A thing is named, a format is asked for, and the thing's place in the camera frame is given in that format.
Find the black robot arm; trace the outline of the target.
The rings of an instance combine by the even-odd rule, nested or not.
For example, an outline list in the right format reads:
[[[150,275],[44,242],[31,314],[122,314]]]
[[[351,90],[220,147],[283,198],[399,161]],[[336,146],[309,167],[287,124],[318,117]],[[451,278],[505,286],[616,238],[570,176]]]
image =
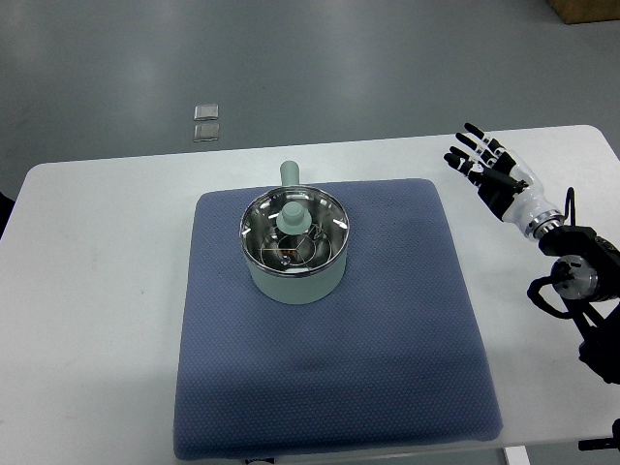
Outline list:
[[[531,282],[527,296],[546,314],[574,322],[582,337],[578,358],[606,383],[619,383],[619,308],[607,316],[595,302],[619,297],[619,250],[593,229],[560,226],[539,239],[555,257],[550,274]]]

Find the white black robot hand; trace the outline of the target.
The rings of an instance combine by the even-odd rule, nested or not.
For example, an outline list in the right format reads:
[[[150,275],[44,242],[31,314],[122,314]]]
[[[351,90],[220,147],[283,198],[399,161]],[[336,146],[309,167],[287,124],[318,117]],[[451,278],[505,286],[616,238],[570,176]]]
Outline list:
[[[498,220],[534,241],[564,224],[564,215],[545,198],[542,183],[517,155],[469,122],[464,129],[455,135],[460,144],[444,159],[476,187]]]

